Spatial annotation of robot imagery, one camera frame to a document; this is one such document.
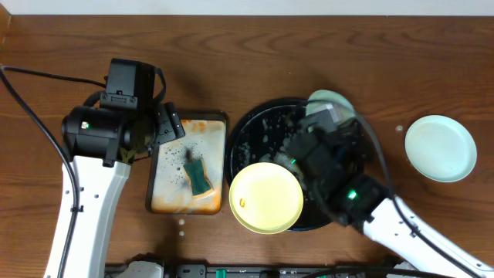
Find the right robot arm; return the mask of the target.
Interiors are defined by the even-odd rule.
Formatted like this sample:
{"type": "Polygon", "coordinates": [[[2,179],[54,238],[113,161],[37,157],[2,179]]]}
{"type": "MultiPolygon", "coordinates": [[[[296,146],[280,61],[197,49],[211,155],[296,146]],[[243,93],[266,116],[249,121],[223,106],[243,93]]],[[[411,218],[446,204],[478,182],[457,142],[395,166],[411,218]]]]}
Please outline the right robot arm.
{"type": "Polygon", "coordinates": [[[301,119],[296,129],[287,152],[331,222],[353,226],[422,272],[493,275],[491,266],[434,230],[397,197],[377,135],[362,116],[338,125],[319,112],[301,119]]]}

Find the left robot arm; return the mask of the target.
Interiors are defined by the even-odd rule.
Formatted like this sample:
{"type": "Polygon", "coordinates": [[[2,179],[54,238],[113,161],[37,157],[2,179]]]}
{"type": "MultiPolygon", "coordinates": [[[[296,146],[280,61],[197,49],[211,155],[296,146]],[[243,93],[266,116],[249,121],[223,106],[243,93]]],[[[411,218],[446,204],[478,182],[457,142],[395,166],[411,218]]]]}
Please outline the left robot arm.
{"type": "Polygon", "coordinates": [[[161,69],[112,59],[102,91],[62,122],[63,196],[45,275],[102,277],[120,194],[136,156],[185,135],[173,103],[154,93],[161,69]]]}

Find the green and yellow sponge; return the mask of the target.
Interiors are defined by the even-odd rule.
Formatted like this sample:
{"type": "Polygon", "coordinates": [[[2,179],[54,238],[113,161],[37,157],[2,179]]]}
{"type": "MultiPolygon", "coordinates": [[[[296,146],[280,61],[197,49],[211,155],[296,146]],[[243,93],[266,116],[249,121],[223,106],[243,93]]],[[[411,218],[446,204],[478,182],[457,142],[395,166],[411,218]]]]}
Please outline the green and yellow sponge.
{"type": "Polygon", "coordinates": [[[189,160],[184,164],[184,170],[191,186],[193,198],[203,198],[212,193],[213,189],[206,175],[202,159],[189,160]]]}

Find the mint plate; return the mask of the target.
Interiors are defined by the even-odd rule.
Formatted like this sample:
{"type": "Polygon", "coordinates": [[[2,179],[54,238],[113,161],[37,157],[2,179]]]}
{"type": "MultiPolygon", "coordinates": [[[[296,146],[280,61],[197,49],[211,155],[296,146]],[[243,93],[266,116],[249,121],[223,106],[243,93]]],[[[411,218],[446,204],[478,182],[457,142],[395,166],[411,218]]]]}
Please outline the mint plate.
{"type": "Polygon", "coordinates": [[[317,90],[309,96],[308,100],[311,100],[311,103],[306,105],[307,116],[333,108],[334,110],[331,113],[337,117],[335,122],[338,120],[345,121],[354,117],[354,107],[350,101],[332,90],[317,90]]]}
{"type": "Polygon", "coordinates": [[[443,183],[466,178],[478,157],[469,131],[458,121],[442,115],[417,119],[406,132],[404,149],[418,172],[443,183]]]}

